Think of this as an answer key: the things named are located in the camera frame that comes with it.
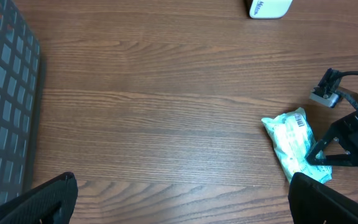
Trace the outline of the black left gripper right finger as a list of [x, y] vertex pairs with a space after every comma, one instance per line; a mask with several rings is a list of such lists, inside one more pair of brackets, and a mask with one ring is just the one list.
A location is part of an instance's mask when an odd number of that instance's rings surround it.
[[297, 172], [293, 175], [288, 201], [294, 223], [358, 224], [358, 203]]

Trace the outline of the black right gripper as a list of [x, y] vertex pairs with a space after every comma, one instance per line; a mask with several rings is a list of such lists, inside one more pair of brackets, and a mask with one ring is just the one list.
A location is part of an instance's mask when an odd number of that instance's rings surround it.
[[[324, 153], [335, 139], [348, 154]], [[323, 137], [311, 148], [306, 160], [314, 166], [358, 167], [358, 113], [353, 112], [330, 125]]]

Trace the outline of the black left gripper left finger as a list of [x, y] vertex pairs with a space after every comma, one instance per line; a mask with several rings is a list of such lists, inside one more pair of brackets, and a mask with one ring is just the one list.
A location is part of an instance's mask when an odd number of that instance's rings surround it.
[[69, 223], [77, 197], [74, 173], [64, 172], [0, 205], [0, 223]]

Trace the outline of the light blue wipes packet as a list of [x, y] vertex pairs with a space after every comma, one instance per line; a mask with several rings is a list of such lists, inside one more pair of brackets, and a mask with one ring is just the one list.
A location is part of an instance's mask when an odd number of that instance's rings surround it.
[[316, 141], [303, 108], [275, 118], [262, 118], [261, 122], [272, 140], [273, 150], [288, 181], [297, 172], [322, 184], [332, 179], [331, 166], [314, 166], [306, 160]]

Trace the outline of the white barcode scanner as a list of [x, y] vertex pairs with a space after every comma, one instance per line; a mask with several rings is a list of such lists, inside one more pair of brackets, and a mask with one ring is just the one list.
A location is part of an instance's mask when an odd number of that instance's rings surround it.
[[245, 0], [253, 19], [279, 19], [289, 10], [292, 0]]

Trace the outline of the grey plastic mesh basket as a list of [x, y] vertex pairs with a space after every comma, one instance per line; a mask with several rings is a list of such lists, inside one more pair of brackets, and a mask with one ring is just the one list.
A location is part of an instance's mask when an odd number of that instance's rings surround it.
[[0, 0], [0, 205], [31, 188], [45, 69], [15, 2]]

